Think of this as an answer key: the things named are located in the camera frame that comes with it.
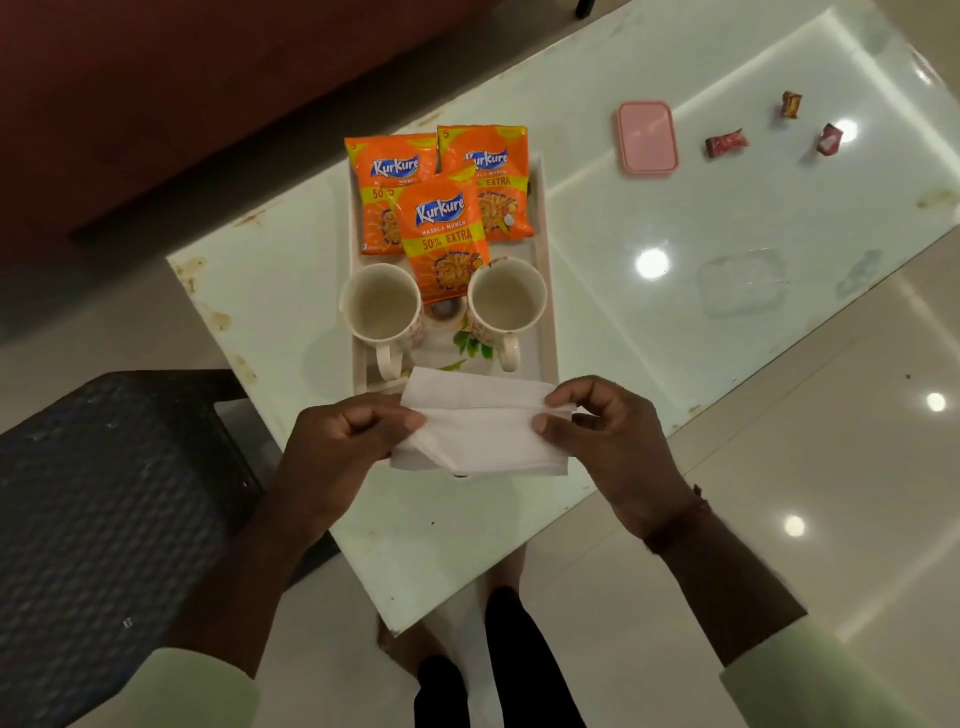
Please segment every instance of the kurkure packet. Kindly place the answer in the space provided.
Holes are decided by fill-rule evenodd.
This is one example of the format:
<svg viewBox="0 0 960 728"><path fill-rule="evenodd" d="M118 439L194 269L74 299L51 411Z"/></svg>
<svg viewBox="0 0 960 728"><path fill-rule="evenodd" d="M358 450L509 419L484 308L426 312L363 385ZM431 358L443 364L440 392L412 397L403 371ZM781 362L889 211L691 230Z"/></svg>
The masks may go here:
<svg viewBox="0 0 960 728"><path fill-rule="evenodd" d="M487 239L522 240L534 234L527 218L527 128L438 127L437 135L443 172L456 172L476 164Z"/></svg>
<svg viewBox="0 0 960 728"><path fill-rule="evenodd" d="M398 189L391 199L424 303L465 296L473 271L490 262L475 179L471 165Z"/></svg>
<svg viewBox="0 0 960 728"><path fill-rule="evenodd" d="M363 203L364 255L402 255L400 230L390 198L394 190L437 174L434 133L344 139Z"/></svg>

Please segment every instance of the black pants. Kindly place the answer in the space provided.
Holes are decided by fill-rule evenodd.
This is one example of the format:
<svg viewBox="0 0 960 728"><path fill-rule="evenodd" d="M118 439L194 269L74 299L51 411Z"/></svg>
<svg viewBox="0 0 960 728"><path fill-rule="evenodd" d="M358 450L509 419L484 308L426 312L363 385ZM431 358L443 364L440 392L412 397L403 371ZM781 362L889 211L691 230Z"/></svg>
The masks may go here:
<svg viewBox="0 0 960 728"><path fill-rule="evenodd" d="M510 587L493 592L484 616L493 680L505 728L583 728L553 653ZM446 657L428 657L417 675L417 728L468 728L467 688Z"/></svg>

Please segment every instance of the sleeve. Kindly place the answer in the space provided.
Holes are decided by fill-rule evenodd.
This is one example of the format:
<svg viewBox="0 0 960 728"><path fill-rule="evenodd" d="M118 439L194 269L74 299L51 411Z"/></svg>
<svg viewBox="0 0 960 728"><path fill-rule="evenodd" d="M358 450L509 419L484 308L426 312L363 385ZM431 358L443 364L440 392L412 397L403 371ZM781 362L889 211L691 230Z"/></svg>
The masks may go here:
<svg viewBox="0 0 960 728"><path fill-rule="evenodd" d="M810 617L720 675L750 728L920 728L924 721Z"/></svg>
<svg viewBox="0 0 960 728"><path fill-rule="evenodd" d="M237 667L163 647L122 691L73 728L248 728L259 699L253 680Z"/></svg>

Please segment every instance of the table leg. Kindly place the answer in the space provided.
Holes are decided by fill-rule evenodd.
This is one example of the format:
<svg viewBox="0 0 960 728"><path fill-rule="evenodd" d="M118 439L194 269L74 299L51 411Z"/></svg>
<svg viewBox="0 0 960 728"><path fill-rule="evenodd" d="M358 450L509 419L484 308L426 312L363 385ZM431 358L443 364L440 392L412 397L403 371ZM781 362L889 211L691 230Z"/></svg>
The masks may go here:
<svg viewBox="0 0 960 728"><path fill-rule="evenodd" d="M583 20L585 17L588 17L593 12L593 3L596 0L580 0L577 3L577 19Z"/></svg>

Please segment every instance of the stain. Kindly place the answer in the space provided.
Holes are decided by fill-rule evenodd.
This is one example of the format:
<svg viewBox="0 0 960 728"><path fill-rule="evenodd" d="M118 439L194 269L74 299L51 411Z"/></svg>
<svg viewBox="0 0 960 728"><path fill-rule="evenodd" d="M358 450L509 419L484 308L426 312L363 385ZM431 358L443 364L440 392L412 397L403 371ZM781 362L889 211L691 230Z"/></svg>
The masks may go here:
<svg viewBox="0 0 960 728"><path fill-rule="evenodd" d="M233 226L234 226L235 228L239 228L239 227L242 226L242 225L249 225L250 223L254 223L255 225L259 225L259 224L260 224L260 217L261 217L261 215L263 215L264 212L266 212L268 209L270 209L271 207L274 207L274 206L276 206L276 205L277 205L277 203L272 203L271 205L267 205L267 206L265 206L265 207L262 207L262 208L259 209L257 212L250 212L250 213L244 215L243 217L241 217L241 218L240 218L239 220L237 220L235 223L233 223Z"/></svg>
<svg viewBox="0 0 960 728"><path fill-rule="evenodd" d="M210 324L210 327L214 330L223 333L224 331L229 331L230 327L233 326L233 318L229 314L215 311L206 303L201 303L198 308Z"/></svg>
<svg viewBox="0 0 960 728"><path fill-rule="evenodd" d="M234 373L245 387L252 387L259 381L256 372L251 369L250 364L240 354L235 354L230 358L230 366L233 367Z"/></svg>
<svg viewBox="0 0 960 728"><path fill-rule="evenodd" d="M193 295L197 292L197 275L206 268L206 258L197 255L187 260L182 265L174 266L174 273L180 279L180 283L186 288L186 292Z"/></svg>
<svg viewBox="0 0 960 728"><path fill-rule="evenodd" d="M35 443L38 443L40 440L43 440L44 438L53 437L53 436L55 436L55 435L60 434L61 432L63 432L63 428L62 428L62 427L56 427L56 428L51 429L51 430L42 429L42 430L39 430L38 432L35 432L35 433L32 434L32 435L27 435L27 437L29 437L29 438L30 438L31 440L33 440Z"/></svg>
<svg viewBox="0 0 960 728"><path fill-rule="evenodd" d="M960 205L960 193L949 187L934 187L917 198L917 207L920 209L931 209L940 205Z"/></svg>
<svg viewBox="0 0 960 728"><path fill-rule="evenodd" d="M843 301L848 296L870 288L871 281L876 276L883 251L869 250L857 260L843 280L836 284L837 301Z"/></svg>

